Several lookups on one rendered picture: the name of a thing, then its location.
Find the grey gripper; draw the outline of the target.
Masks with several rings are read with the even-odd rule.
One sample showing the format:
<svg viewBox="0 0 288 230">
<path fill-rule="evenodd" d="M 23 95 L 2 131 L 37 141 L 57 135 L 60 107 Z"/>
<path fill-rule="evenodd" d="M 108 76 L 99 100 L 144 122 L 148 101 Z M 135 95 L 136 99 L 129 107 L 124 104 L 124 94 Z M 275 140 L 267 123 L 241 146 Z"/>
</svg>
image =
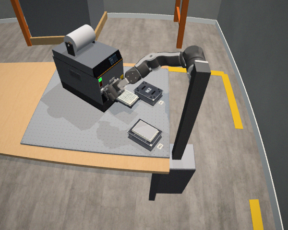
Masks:
<svg viewBox="0 0 288 230">
<path fill-rule="evenodd" d="M 126 89 L 122 90 L 120 93 L 118 93 L 114 87 L 112 86 L 113 83 L 111 83 L 107 88 L 105 88 L 105 90 L 103 90 L 102 92 L 104 93 L 104 96 L 107 99 L 110 99 L 111 101 L 114 101 L 115 99 L 117 99 Z M 107 93 L 107 94 L 106 94 Z"/>
</svg>

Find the white foil roll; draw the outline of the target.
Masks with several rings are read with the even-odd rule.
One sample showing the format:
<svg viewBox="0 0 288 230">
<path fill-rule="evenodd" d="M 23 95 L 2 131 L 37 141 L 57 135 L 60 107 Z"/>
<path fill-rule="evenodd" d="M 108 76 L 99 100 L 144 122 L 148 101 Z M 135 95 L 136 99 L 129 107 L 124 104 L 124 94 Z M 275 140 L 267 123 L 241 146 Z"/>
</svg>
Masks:
<svg viewBox="0 0 288 230">
<path fill-rule="evenodd" d="M 91 42 L 95 41 L 96 34 L 93 28 L 87 24 L 64 36 L 64 43 L 71 42 L 74 53 L 78 52 Z"/>
</svg>

